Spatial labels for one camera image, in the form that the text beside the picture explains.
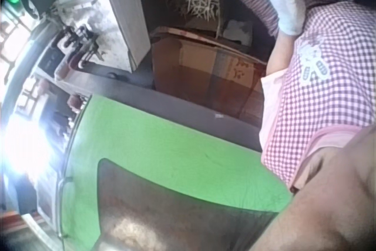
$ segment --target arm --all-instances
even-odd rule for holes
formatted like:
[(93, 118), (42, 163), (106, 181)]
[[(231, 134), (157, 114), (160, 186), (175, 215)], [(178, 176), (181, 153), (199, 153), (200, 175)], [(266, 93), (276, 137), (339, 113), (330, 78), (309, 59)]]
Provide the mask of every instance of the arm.
[(298, 192), (251, 251), (374, 250), (375, 142), (375, 126), (362, 130)]
[(274, 46), (266, 67), (267, 76), (280, 70), (287, 69), (291, 57), (293, 56), (294, 42), (296, 39), (297, 36), (287, 35), (284, 32), (279, 31), (276, 45)]

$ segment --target hand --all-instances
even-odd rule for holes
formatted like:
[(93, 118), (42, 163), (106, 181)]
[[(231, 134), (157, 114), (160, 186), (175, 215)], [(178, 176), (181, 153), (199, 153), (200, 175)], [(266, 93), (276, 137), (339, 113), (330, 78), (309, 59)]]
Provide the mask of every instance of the hand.
[(278, 13), (278, 26), (287, 35), (299, 35), (306, 19), (303, 0), (270, 0)]

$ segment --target cardboard box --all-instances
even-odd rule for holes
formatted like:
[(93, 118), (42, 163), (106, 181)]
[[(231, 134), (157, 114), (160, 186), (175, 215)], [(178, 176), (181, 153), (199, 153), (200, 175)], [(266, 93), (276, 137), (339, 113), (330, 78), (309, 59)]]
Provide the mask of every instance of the cardboard box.
[(265, 63), (179, 29), (160, 28), (152, 37), (157, 91), (261, 127)]

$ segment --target apron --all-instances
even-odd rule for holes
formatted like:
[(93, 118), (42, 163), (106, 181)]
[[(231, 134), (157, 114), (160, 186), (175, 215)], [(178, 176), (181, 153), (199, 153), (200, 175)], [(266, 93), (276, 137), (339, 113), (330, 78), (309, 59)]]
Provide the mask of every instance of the apron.
[(309, 11), (261, 158), (288, 187), (318, 138), (375, 122), (375, 19), (352, 2)]

